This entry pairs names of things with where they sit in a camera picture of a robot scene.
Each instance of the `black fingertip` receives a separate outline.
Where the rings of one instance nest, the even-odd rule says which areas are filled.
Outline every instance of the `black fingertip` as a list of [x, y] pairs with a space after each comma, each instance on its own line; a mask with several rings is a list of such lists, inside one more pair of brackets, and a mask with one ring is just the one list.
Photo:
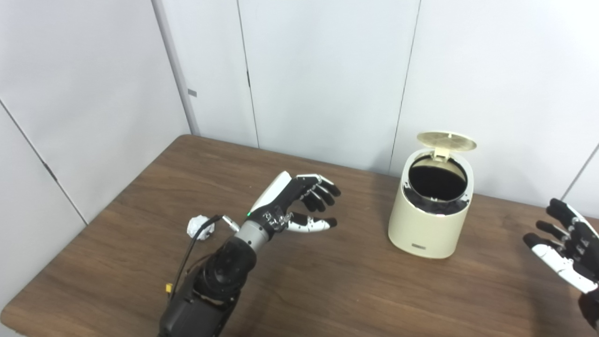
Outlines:
[[526, 246], [528, 246], [531, 249], [536, 245], [544, 245], [545, 244], [545, 240], [543, 238], [541, 238], [540, 236], [536, 235], [535, 233], [525, 234], [522, 237], [522, 240], [524, 241], [524, 243], [526, 243]]
[[335, 185], [332, 186], [332, 189], [329, 190], [334, 197], [338, 197], [341, 195], [341, 190], [338, 189]]
[[568, 204], [564, 203], [563, 201], [557, 198], [551, 198], [551, 200], [549, 201], [549, 205], [561, 209], [568, 208]]
[[327, 218], [325, 221], [331, 226], [331, 228], [337, 226], [337, 219], [335, 218]]
[[302, 199], [302, 202], [304, 203], [305, 207], [310, 211], [310, 212], [315, 212], [316, 211], [316, 205], [314, 204], [314, 201], [312, 201], [311, 198], [308, 197], [304, 197]]
[[543, 220], [537, 221], [536, 226], [537, 226], [538, 229], [543, 230], [543, 231], [548, 231], [548, 230], [553, 229], [553, 225], [552, 224], [550, 224], [550, 223], [548, 223], [546, 221], [543, 221]]
[[341, 191], [337, 188], [337, 186], [325, 181], [323, 181], [321, 185], [326, 188], [326, 190], [329, 191], [334, 197], [341, 195]]

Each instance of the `white wall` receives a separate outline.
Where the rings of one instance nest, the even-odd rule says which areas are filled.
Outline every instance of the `white wall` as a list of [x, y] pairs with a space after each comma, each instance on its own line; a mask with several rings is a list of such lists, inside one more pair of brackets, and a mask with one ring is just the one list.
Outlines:
[[416, 29], [391, 173], [451, 130], [475, 190], [544, 206], [599, 143], [599, 2], [429, 1]]
[[158, 0], [203, 137], [258, 147], [235, 0]]
[[2, 106], [0, 163], [1, 311], [84, 223]]
[[[200, 74], [194, 68], [227, 73], [237, 81], [211, 80], [231, 93], [243, 67], [194, 53], [218, 50], [241, 64], [239, 36], [220, 33], [243, 28], [260, 148], [399, 175], [421, 148], [417, 133], [450, 130], [479, 144], [465, 154], [477, 192], [545, 205], [599, 142], [596, 1], [422, 0], [418, 12], [417, 0], [246, 0], [242, 25], [232, 3], [195, 1], [197, 12], [172, 11], [170, 22], [188, 27], [176, 39], [194, 63], [185, 78]], [[229, 100], [248, 109], [246, 94]], [[252, 133], [246, 110], [226, 115], [239, 125], [213, 110], [198, 123]]]
[[593, 157], [568, 192], [564, 201], [584, 216], [599, 219], [599, 144]]
[[150, 1], [2, 1], [0, 97], [86, 221], [188, 133]]
[[260, 148], [387, 173], [418, 1], [240, 10]]

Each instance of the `robotic finger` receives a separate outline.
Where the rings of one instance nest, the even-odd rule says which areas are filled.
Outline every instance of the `robotic finger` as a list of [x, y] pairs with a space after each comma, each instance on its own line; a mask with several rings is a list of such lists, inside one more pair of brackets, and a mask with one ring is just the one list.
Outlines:
[[533, 253], [561, 278], [581, 292], [592, 295], [599, 300], [599, 291], [597, 291], [599, 285], [591, 272], [578, 262], [560, 254], [560, 252], [548, 243], [548, 240], [534, 233], [526, 234], [523, 239]]
[[539, 220], [537, 221], [537, 228], [545, 233], [553, 235], [556, 239], [565, 242], [571, 239], [570, 233], [557, 227], [554, 224]]
[[313, 231], [323, 231], [337, 225], [335, 218], [313, 218], [300, 213], [291, 212], [291, 218], [287, 230], [300, 233], [310, 233]]

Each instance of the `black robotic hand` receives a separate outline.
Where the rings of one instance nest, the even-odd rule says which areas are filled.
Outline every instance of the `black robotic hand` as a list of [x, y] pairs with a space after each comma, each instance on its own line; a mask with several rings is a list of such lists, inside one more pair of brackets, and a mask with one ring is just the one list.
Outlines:
[[285, 229], [311, 232], [326, 230], [337, 225], [334, 218], [313, 218], [287, 209], [295, 200], [301, 200], [310, 212], [323, 212], [326, 205], [335, 204], [333, 197], [341, 191], [327, 178], [319, 174], [301, 174], [291, 178], [287, 171], [281, 172], [266, 188], [248, 213], [247, 220], [263, 226], [269, 238]]
[[[303, 174], [291, 178], [286, 171], [279, 174], [252, 206], [239, 227], [227, 216], [214, 216], [193, 228], [190, 246], [181, 266], [168, 307], [160, 321], [160, 337], [217, 337], [232, 314], [249, 272], [255, 267], [257, 253], [274, 233], [285, 229], [311, 232], [337, 225], [334, 218], [320, 219], [288, 212], [289, 206], [301, 200], [309, 211], [324, 211], [335, 203], [339, 189], [319, 174]], [[205, 239], [214, 222], [223, 219], [236, 232], [214, 254], [189, 271], [177, 289], [179, 275], [197, 238]]]
[[563, 201], [552, 199], [547, 214], [557, 219], [564, 229], [544, 221], [537, 221], [537, 228], [558, 241], [528, 233], [524, 242], [559, 276], [582, 292], [580, 310], [596, 328], [599, 319], [599, 236], [580, 213]]

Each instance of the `trash can lid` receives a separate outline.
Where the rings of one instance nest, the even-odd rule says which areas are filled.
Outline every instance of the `trash can lid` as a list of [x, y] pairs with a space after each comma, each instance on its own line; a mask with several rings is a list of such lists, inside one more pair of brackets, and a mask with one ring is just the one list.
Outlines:
[[476, 148], [476, 143], [468, 136], [448, 131], [423, 132], [417, 138], [425, 146], [435, 149], [435, 157], [444, 157], [445, 161], [451, 151], [463, 152]]

